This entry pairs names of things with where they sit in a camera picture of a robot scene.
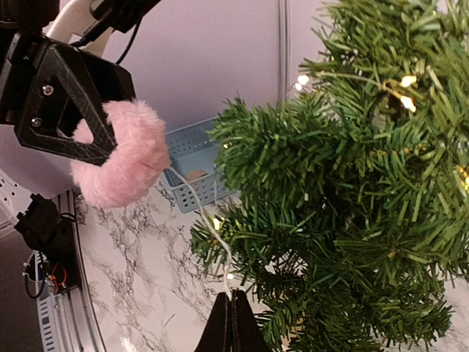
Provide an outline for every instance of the pink pom-pom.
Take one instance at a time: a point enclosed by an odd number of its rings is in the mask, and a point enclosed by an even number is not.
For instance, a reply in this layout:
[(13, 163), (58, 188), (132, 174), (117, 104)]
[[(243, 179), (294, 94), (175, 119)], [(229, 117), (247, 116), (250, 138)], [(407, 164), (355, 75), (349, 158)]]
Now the pink pom-pom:
[[(103, 108), (117, 147), (102, 166), (72, 161), (72, 174), (90, 205), (119, 208), (144, 197), (170, 165), (165, 122), (142, 101), (111, 101)], [(92, 143), (85, 120), (80, 121), (73, 138)]]

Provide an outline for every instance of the black clamp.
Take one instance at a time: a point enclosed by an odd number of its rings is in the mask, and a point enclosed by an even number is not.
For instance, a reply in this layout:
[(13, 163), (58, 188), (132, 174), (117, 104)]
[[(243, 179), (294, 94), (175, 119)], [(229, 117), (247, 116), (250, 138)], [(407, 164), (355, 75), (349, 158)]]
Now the black clamp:
[[(17, 33), (0, 72), (0, 123), (15, 126), (24, 147), (97, 166), (117, 143), (103, 102), (135, 98), (128, 71), (31, 32)], [(85, 119), (90, 144), (71, 137)]]
[(30, 249), (38, 251), (41, 258), (46, 258), (47, 265), (42, 263), (43, 275), (61, 277), (62, 283), (57, 285), (56, 293), (80, 286), (73, 230), (75, 219), (71, 214), (60, 214), (50, 199), (39, 194), (33, 194), (31, 198), (26, 212), (17, 215), (15, 229)]
[(127, 33), (161, 0), (93, 0), (90, 12), (96, 19), (85, 32), (82, 43), (95, 41), (107, 28)]

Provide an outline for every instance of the green pine needles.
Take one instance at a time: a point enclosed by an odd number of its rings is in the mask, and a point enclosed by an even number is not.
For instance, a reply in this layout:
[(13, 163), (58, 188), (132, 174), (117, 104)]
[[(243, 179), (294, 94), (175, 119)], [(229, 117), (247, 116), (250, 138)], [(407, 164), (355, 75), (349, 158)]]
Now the green pine needles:
[[(451, 325), (443, 278), (469, 277), (469, 1), (436, 3), (335, 0), (323, 60), (300, 66), (314, 88), (237, 98), (215, 123), (242, 200), (220, 233), (275, 351), (429, 345)], [(192, 235), (208, 268), (224, 258), (202, 223)]]

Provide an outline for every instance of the white marble countertop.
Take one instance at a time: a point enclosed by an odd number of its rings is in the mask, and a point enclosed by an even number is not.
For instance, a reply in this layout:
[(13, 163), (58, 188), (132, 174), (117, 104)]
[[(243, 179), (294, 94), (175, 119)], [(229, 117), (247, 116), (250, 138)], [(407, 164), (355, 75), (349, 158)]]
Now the white marble countertop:
[[(77, 217), (106, 350), (192, 352), (223, 290), (191, 254), (189, 231), (198, 215), (182, 214), (159, 183), (147, 197), (119, 210), (90, 208), (78, 198)], [(468, 284), (460, 282), (455, 290), (449, 285), (447, 298), (456, 310), (453, 327), (431, 351), (469, 351)]]

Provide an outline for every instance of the blue storage basket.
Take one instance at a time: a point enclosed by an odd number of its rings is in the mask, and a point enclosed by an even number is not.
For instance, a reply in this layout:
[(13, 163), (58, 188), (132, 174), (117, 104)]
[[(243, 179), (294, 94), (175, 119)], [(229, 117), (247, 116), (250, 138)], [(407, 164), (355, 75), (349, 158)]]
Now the blue storage basket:
[[(184, 178), (193, 170), (207, 173), (190, 182), (202, 205), (215, 201), (215, 182), (217, 200), (235, 193), (225, 187), (223, 175), (215, 172), (215, 159), (220, 147), (210, 142), (207, 135), (207, 131), (213, 128), (213, 120), (202, 121), (166, 134), (171, 165), (177, 172)], [(178, 176), (170, 170), (165, 170), (163, 175), (163, 182), (173, 192), (181, 212), (188, 213), (198, 208), (192, 191), (181, 183)]]

